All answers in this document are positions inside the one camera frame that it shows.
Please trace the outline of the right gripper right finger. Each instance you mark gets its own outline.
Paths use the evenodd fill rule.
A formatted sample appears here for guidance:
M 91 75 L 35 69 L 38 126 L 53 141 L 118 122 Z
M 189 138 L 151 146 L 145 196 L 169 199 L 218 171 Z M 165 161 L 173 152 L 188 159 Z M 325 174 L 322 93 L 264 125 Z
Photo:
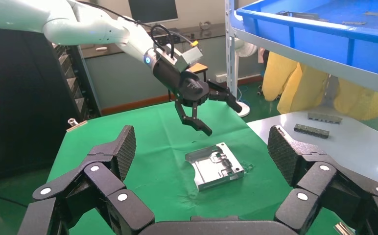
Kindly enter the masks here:
M 294 140 L 281 126 L 269 130 L 268 153 L 292 191 L 275 220 L 299 235 L 326 208 L 357 235 L 378 235 L 378 182 L 337 163 L 318 146 Z

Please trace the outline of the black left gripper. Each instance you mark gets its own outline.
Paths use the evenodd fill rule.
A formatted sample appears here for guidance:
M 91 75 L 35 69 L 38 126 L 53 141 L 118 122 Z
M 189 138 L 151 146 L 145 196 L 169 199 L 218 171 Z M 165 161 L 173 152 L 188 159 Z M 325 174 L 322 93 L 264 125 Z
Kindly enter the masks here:
M 191 126 L 196 131 L 202 131 L 207 136 L 211 136 L 213 131 L 197 117 L 198 105 L 209 99 L 225 102 L 237 113 L 242 111 L 230 89 L 214 80 L 204 82 L 195 73 L 189 70 L 179 72 L 163 60 L 158 60 L 154 64 L 153 75 L 177 97 L 175 109 L 181 123 Z M 182 105 L 192 106 L 192 116 L 185 113 Z

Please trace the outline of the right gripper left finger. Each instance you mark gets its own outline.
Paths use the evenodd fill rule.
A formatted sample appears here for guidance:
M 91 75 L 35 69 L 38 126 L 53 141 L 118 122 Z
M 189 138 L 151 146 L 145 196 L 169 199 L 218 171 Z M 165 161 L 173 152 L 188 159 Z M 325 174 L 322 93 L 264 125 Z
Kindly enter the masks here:
M 126 125 L 114 141 L 94 146 L 78 167 L 38 187 L 18 233 L 67 235 L 83 214 L 96 210 L 115 234 L 139 234 L 155 218 L 124 182 L 135 152 L 135 129 Z

